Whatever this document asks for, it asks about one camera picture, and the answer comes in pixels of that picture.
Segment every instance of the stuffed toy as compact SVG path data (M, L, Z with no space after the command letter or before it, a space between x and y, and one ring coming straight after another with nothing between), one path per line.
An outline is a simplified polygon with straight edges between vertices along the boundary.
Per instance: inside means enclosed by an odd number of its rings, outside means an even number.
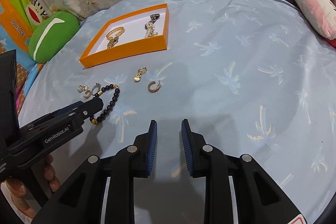
M30 57L38 63L53 58L78 32L78 19L69 12L56 12L34 31L28 45Z

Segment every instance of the finger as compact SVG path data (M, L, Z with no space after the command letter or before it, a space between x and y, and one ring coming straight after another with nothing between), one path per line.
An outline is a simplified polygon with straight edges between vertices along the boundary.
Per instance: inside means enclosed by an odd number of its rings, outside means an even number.
M55 169L50 164L45 164L43 167L43 176L46 180L52 180L56 175Z
M20 198L23 197L25 194L27 194L27 188L23 184L22 181L15 179L15 178L9 178L6 180L6 184L8 187L8 190L16 197Z
M44 157L44 162L46 164L51 164L51 163L53 163L53 161L54 161L54 157L52 156L52 154L46 155Z
M59 179L57 177L54 177L50 182L49 182L49 186L50 186L50 189L53 191L53 192L56 192L59 187L61 186L61 182L59 181Z
M36 213L34 212L32 208L30 208L30 206L28 205L28 203L25 201L24 198L18 198L17 196L14 196L13 194L11 194L10 196L12 198L12 201L15 207L18 208L18 210L21 213L25 214L26 216L30 218L34 218L36 216Z

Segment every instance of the white sticker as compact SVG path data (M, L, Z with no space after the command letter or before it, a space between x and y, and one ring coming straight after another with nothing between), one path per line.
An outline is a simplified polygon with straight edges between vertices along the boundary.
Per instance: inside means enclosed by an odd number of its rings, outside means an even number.
M303 217L303 215L298 215L296 218L294 218L288 224L307 224L307 223L306 223L305 218Z

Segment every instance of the hoop earring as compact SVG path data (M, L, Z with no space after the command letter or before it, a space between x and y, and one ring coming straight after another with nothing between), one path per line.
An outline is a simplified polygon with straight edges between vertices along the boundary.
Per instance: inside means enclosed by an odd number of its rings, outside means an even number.
M89 99L91 97L92 93L91 93L91 90L87 90L85 91L85 95L83 96L84 99Z
M159 91L159 89L162 87L162 85L160 84L160 80L159 80L159 83L158 83L158 85L157 85L157 87L155 88L155 89L151 89L151 86L152 85L155 85L156 84L156 82L155 81L152 81L152 82L150 82L149 84L148 84L148 91L149 92L151 92L151 93L155 93L155 92L157 92L157 91Z
M98 91L100 90L100 87L101 87L101 85L99 84L99 83L96 83L96 85L92 88L92 90L91 90L91 94L95 94L95 92L93 92L95 89L98 89Z

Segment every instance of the light blue bedsheet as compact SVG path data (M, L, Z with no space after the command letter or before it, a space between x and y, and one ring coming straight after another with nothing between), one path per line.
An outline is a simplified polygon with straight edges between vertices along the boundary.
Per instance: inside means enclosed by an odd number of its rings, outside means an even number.
M110 19L168 3L169 49L84 69L78 58ZM156 163L135 181L136 223L203 223L204 179L185 167L181 121L225 154L251 154L312 224L336 191L336 55L284 0L123 0L90 17L49 61L21 110L21 126L83 100L78 86L120 86L99 126L54 152L64 181L86 157L115 155L158 124ZM139 83L137 70L148 72ZM161 81L159 92L147 90ZM105 106L112 94L102 95Z

